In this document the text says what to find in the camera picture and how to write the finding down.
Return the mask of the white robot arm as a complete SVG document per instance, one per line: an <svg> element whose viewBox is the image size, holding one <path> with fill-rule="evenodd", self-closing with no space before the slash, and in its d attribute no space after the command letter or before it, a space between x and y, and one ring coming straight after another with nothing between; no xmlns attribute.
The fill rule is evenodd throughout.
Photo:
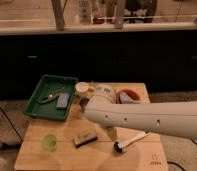
<svg viewBox="0 0 197 171"><path fill-rule="evenodd" d="M197 101L117 104L115 89L108 84L98 84L84 115L105 126L197 140Z"/></svg>

